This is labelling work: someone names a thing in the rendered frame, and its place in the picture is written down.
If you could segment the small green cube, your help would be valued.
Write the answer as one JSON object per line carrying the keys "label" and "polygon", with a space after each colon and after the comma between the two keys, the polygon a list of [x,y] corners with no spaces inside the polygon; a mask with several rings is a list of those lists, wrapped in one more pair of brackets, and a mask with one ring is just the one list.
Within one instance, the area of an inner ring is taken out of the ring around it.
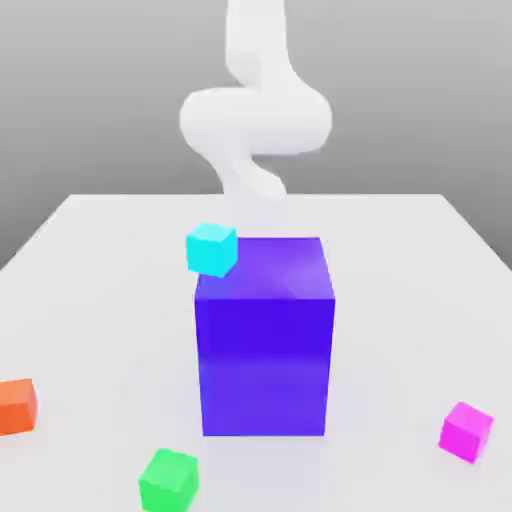
{"label": "small green cube", "polygon": [[198,458],[160,448],[138,483],[144,512],[187,512],[199,489]]}

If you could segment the small orange cube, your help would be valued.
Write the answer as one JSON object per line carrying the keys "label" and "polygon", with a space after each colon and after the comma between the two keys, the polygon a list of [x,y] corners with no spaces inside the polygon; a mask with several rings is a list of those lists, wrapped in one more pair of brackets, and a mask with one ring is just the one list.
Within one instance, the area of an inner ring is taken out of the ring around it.
{"label": "small orange cube", "polygon": [[32,431],[37,396],[31,379],[0,382],[0,436]]}

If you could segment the small magenta cube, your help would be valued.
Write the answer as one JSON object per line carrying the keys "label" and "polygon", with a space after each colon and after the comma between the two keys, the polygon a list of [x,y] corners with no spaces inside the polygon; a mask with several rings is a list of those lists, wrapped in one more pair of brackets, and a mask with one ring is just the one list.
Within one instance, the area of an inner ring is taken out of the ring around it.
{"label": "small magenta cube", "polygon": [[444,419],[438,446],[474,464],[487,444],[493,424],[492,416],[458,402]]}

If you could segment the small cyan cube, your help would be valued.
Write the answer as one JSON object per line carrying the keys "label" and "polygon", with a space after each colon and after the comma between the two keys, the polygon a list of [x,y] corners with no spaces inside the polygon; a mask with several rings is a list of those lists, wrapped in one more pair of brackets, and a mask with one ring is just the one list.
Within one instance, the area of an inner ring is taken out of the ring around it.
{"label": "small cyan cube", "polygon": [[238,261],[238,237],[234,227],[200,223],[186,237],[190,271],[224,277]]}

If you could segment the large purple box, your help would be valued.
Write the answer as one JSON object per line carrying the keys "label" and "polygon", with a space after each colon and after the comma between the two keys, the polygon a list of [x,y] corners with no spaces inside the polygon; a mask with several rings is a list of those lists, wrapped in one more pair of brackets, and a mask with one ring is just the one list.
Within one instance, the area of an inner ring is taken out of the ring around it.
{"label": "large purple box", "polygon": [[242,238],[194,296],[206,436],[325,432],[336,299],[317,237]]}

